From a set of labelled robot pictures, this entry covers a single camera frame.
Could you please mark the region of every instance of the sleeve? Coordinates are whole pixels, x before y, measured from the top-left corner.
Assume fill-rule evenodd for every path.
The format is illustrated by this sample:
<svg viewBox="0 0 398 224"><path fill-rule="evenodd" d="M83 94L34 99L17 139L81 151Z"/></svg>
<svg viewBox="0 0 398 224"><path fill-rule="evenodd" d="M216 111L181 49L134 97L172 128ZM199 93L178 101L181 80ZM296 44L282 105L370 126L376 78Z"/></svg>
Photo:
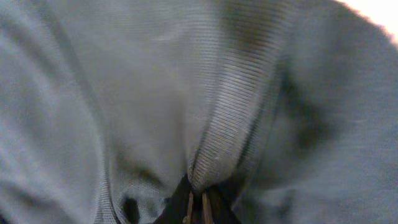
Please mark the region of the sleeve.
<svg viewBox="0 0 398 224"><path fill-rule="evenodd" d="M0 217L9 223L93 223L103 138L70 49L44 1L0 0Z"/></svg>
<svg viewBox="0 0 398 224"><path fill-rule="evenodd" d="M305 1L248 223L398 223L398 50L339 3Z"/></svg>

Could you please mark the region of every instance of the gray fabric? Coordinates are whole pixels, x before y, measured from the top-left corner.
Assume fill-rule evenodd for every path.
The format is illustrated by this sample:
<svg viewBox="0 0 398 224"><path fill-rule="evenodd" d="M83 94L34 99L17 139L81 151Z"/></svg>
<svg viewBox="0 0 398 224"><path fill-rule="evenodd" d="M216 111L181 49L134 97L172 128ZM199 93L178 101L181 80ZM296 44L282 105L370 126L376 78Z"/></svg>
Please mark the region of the gray fabric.
<svg viewBox="0 0 398 224"><path fill-rule="evenodd" d="M190 174L195 188L243 190L243 223L398 222L398 53L338 3L0 0L0 29L10 223L128 223L127 198L153 222L214 153L203 133L228 80L252 72L226 149L241 155Z"/></svg>

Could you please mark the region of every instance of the gray jacket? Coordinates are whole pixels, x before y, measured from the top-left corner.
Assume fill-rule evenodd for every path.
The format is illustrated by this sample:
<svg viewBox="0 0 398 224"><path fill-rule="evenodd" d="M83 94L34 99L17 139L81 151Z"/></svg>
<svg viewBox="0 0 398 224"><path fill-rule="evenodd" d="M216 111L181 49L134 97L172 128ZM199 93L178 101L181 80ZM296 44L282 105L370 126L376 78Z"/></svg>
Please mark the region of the gray jacket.
<svg viewBox="0 0 398 224"><path fill-rule="evenodd" d="M0 81L10 224L151 223L186 173L243 223L398 223L398 51L340 3L0 0Z"/></svg>

